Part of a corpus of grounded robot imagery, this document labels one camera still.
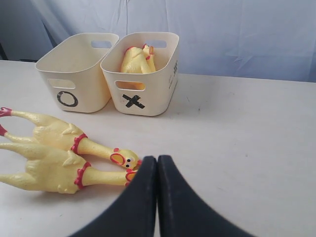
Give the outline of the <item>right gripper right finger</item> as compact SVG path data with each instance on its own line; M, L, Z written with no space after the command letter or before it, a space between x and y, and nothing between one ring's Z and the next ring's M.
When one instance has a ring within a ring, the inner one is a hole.
M207 205L171 156L158 157L158 216L162 237L251 237Z

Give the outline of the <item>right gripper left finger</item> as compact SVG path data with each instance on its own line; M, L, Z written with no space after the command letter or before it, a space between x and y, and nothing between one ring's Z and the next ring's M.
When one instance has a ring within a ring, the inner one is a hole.
M144 157L134 179L101 215L73 237L152 237L157 206L157 160Z

